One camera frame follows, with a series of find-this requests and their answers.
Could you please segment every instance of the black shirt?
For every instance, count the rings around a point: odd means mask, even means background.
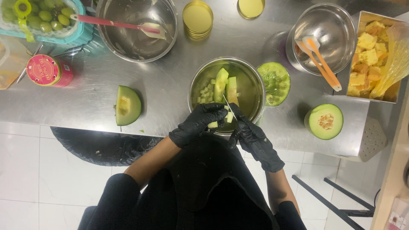
[[[217,144],[212,142],[211,145],[206,143],[196,146],[199,148],[206,146],[205,152],[208,152],[209,149],[214,149],[209,148],[209,146],[217,146]],[[186,156],[192,157],[191,151],[187,150],[187,152],[188,155]],[[213,160],[217,160],[215,158],[218,154],[220,152],[216,151],[215,155],[210,155]],[[194,165],[191,161],[185,162],[185,158],[188,157],[184,157],[182,153],[178,155],[181,157],[175,159],[176,162],[183,161],[183,163],[188,162],[190,166]],[[202,165],[204,160],[200,157],[197,158]],[[250,174],[245,165],[243,170],[247,170],[245,173]],[[254,202],[254,198],[250,198],[254,195],[246,191],[244,179],[234,176],[221,176],[219,182],[212,187],[209,193],[205,193],[207,197],[203,207],[187,208],[187,210],[183,207],[183,204],[186,203],[183,200],[184,196],[180,194],[185,192],[188,194],[189,191],[186,191],[186,187],[181,187],[178,185],[179,183],[174,182],[178,176],[181,176],[181,173],[172,174],[172,172],[172,168],[159,171],[149,181],[142,195],[139,192],[139,185],[131,176],[126,174],[113,175],[106,184],[87,229],[181,229],[186,228],[184,226],[195,229],[306,229],[291,201],[282,202],[279,205],[278,213],[273,217],[270,210],[263,208],[267,206],[267,203],[260,189],[256,188],[259,191],[256,193],[258,196],[256,198],[264,202],[262,207]],[[206,180],[205,177],[205,174],[199,174],[195,175],[194,178],[202,181]],[[254,182],[253,185],[256,185],[254,179],[251,176],[249,178],[253,180],[251,181]]]

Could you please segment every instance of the stack of gold lids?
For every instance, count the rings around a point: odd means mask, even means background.
[[[185,34],[193,41],[203,41],[213,27],[213,11],[202,1],[191,1],[183,9]]]
[[[265,0],[238,0],[237,10],[246,19],[257,18],[264,10]]]

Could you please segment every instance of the gold lid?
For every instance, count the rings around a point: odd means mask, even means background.
[[[237,9],[246,19],[257,18],[264,10],[265,0],[238,0]]]
[[[182,13],[187,29],[196,33],[205,33],[213,25],[213,12],[208,4],[194,0],[186,4]]]

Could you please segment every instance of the plastic bag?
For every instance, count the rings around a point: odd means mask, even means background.
[[[129,166],[163,138],[51,127],[72,154],[96,165]]]
[[[386,90],[409,74],[409,24],[396,22],[387,30],[389,55],[382,78],[369,95],[370,99],[383,98]]]

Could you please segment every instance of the yellow plastic bag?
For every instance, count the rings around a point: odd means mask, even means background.
[[[396,22],[386,32],[389,37],[388,60],[370,99],[382,99],[390,86],[409,75],[409,23]]]

